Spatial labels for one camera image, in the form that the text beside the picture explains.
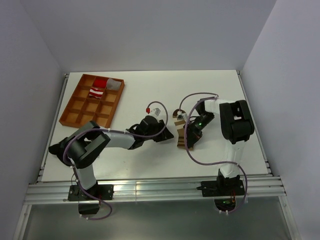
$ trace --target small red object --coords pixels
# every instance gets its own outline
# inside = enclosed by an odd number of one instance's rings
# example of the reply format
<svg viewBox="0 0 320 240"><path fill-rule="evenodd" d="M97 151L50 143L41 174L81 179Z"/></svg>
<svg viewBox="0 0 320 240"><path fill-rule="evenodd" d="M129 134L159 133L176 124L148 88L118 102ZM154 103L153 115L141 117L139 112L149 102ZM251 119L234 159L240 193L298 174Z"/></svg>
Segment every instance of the small red object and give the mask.
<svg viewBox="0 0 320 240"><path fill-rule="evenodd" d="M101 78L96 78L93 82L93 87L105 89L107 86L107 81Z"/></svg>
<svg viewBox="0 0 320 240"><path fill-rule="evenodd" d="M101 99L102 95L104 94L103 90L98 88L91 87L89 91L89 97L95 97L96 99Z"/></svg>

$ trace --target white table surface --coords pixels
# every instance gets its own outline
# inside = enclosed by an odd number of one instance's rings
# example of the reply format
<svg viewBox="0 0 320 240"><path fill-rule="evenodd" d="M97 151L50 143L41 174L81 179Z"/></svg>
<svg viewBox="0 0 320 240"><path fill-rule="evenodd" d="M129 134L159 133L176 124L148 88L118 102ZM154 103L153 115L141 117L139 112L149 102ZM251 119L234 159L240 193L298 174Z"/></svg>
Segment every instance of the white table surface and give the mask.
<svg viewBox="0 0 320 240"><path fill-rule="evenodd" d="M174 139L161 143L146 141L135 150L106 148L93 163L94 174L102 180L132 180L153 178L182 178L216 176L219 166L202 166L193 162L186 151L177 148L178 132L172 121L172 113L183 97L195 92L214 92L228 100L245 99L235 70L188 70L188 71L123 71L123 72L73 72L65 88L51 144L70 136L77 129L62 126L59 119L75 90L82 74L124 79L125 87L115 112L111 128L124 130L139 123L146 115L147 104L160 101L169 113L168 129ZM191 110L204 95L191 96L182 109ZM161 109L154 104L151 108ZM195 145L193 156L205 163L223 161L225 139L221 133L220 116L203 129L202 139ZM242 156L242 167L248 175L268 174L265 160L256 134L250 137ZM73 171L63 165L56 156L47 154L43 182L70 181Z"/></svg>

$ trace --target white wall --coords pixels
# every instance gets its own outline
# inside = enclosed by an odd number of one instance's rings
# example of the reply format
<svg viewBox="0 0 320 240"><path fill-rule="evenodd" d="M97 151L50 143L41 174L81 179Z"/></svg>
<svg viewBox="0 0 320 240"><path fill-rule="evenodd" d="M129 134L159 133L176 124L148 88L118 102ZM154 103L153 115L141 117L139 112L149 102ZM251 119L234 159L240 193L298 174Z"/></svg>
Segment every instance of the white wall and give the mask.
<svg viewBox="0 0 320 240"><path fill-rule="evenodd" d="M0 238L37 178L63 75L18 0L0 0Z"/></svg>
<svg viewBox="0 0 320 240"><path fill-rule="evenodd" d="M320 236L320 1L278 0L242 80L303 239Z"/></svg>
<svg viewBox="0 0 320 240"><path fill-rule="evenodd" d="M242 69L276 0L21 0L66 72Z"/></svg>

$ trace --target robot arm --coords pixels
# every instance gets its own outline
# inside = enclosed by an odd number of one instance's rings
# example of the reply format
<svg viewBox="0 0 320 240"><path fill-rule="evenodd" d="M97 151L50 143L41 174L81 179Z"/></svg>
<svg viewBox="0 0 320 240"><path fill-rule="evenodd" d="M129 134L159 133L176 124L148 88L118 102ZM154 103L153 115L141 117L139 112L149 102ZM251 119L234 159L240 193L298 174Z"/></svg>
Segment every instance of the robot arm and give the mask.
<svg viewBox="0 0 320 240"><path fill-rule="evenodd" d="M174 138L167 128L157 136L150 138L140 137L156 135L165 126L163 120L158 120L159 114L160 110L155 108L139 124L135 124L130 127L130 129L127 129L131 134L135 134L134 136L118 132L90 131L90 129L100 128L94 121L90 121L77 130L73 135L66 137L55 145L50 146L49 152L56 155L65 165L74 166L82 187L91 195L96 196L98 182L95 178L92 164L104 148L123 148L133 150L141 147L144 141L147 140L161 142ZM75 136L83 133L84 131L89 132L74 141L68 149L67 156L70 162L69 164L66 164L63 160L63 154L68 143Z"/></svg>
<svg viewBox="0 0 320 240"><path fill-rule="evenodd" d="M221 131L226 139L223 160L240 164L246 142L255 131L247 102L211 99L204 101L204 110L220 115ZM239 168L234 164L224 164L220 173L224 178L235 178L239 175Z"/></svg>
<svg viewBox="0 0 320 240"><path fill-rule="evenodd" d="M255 131L247 102L210 99L200 103L196 111L199 116L187 126L188 147L192 147L202 137L202 129L217 114L220 115L221 131L226 139L223 160L239 164L246 141ZM239 168L234 164L224 164L219 173L224 178L235 178L239 175Z"/></svg>
<svg viewBox="0 0 320 240"><path fill-rule="evenodd" d="M239 164L246 141L255 131L247 102L245 100L209 99L198 104L196 111L199 116L186 126L188 148L202 137L202 129L214 119L215 114L218 114L220 115L221 132L225 138L223 161ZM244 185L240 180L240 172L236 164L222 164L216 181L201 182L201 187L197 189L209 191L205 194L202 192L206 197L244 195ZM215 199L214 202L222 211L234 209L236 206L235 200Z"/></svg>

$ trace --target orange compartment tray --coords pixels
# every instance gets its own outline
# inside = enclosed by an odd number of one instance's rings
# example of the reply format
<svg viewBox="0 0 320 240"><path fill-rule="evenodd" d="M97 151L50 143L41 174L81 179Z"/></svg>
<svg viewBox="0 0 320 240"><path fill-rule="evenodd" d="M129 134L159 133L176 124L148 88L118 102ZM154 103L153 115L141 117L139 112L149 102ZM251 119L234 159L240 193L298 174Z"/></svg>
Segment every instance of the orange compartment tray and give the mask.
<svg viewBox="0 0 320 240"><path fill-rule="evenodd" d="M59 122L63 126L80 128L91 120L105 128L111 126L112 119L114 118L121 94L125 87L125 81L112 77L113 80L121 82L119 90L95 87L96 89L103 90L101 99L96 99L95 97L89 96L89 90L98 78L107 81L110 77L88 74L82 75L60 117Z"/></svg>

